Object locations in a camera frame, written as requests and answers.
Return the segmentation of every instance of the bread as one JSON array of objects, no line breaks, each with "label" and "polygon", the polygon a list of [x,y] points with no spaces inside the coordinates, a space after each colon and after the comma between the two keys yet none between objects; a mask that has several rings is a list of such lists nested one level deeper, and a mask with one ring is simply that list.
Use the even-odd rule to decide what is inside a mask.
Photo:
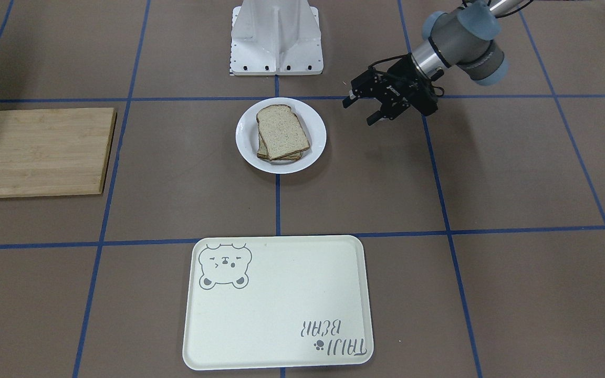
[{"label": "bread", "polygon": [[264,149],[261,148],[259,143],[258,154],[267,155],[268,160],[280,160],[286,157],[297,160],[299,157],[295,158],[293,154],[309,149],[305,131],[290,106],[267,106],[258,112],[256,121],[259,141],[262,140],[264,146]]},{"label": "bread", "polygon": [[[256,153],[256,155],[264,160],[269,160],[267,158],[267,148],[265,147],[265,144],[263,143],[263,138],[261,138],[260,134],[258,135],[258,151]],[[290,155],[284,156],[284,157],[280,157],[278,159],[275,160],[300,160],[300,158],[302,158],[303,153],[302,152],[295,152],[292,153]]]}]

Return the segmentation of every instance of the bear ear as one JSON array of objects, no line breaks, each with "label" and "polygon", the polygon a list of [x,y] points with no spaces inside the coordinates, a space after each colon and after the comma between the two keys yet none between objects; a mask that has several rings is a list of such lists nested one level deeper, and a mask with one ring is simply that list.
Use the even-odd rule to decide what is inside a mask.
[{"label": "bear ear", "polygon": [[204,276],[200,277],[200,287],[202,289],[209,290],[214,286],[216,286],[216,282],[213,282],[212,280],[209,280],[209,278],[206,278]]},{"label": "bear ear", "polygon": [[237,280],[233,281],[233,286],[236,287],[236,288],[238,288],[238,289],[242,289],[248,283],[249,283],[249,276],[248,275],[242,275],[242,277],[239,277]]}]

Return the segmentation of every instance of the robotic arm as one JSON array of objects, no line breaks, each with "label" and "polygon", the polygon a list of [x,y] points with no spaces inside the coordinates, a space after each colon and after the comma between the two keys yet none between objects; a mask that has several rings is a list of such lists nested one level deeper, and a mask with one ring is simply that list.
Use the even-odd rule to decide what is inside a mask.
[{"label": "robotic arm", "polygon": [[[359,98],[375,98],[382,103],[380,110],[367,118],[368,125],[379,120],[393,120],[410,106],[425,116],[437,110],[432,82],[440,79],[446,69],[458,66],[476,83],[490,86],[506,75],[508,62],[494,41],[501,31],[497,18],[506,17],[524,0],[464,1],[465,7],[452,12],[435,12],[424,22],[424,42],[407,55],[379,60],[351,81],[350,95],[344,108]],[[386,72],[375,66],[398,60]]]}]

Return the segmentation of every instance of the wooden cutting board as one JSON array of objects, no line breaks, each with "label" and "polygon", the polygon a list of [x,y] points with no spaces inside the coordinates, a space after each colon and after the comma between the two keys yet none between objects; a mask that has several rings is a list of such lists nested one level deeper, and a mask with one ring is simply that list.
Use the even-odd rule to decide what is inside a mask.
[{"label": "wooden cutting board", "polygon": [[114,108],[0,111],[0,197],[100,194]]}]

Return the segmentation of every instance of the round plate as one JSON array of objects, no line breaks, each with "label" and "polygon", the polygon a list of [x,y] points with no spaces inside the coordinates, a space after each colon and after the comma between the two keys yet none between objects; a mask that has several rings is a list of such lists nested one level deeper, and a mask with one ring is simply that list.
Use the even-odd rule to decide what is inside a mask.
[{"label": "round plate", "polygon": [[[297,161],[267,161],[256,156],[258,151],[258,122],[256,115],[259,110],[270,105],[288,105],[293,113],[298,115],[298,120],[309,140],[309,150],[303,151],[303,157]],[[235,131],[237,149],[244,160],[250,165],[271,174],[292,174],[304,170],[314,163],[326,147],[326,125],[319,113],[306,103],[293,98],[268,98],[250,107],[237,123]]]}]

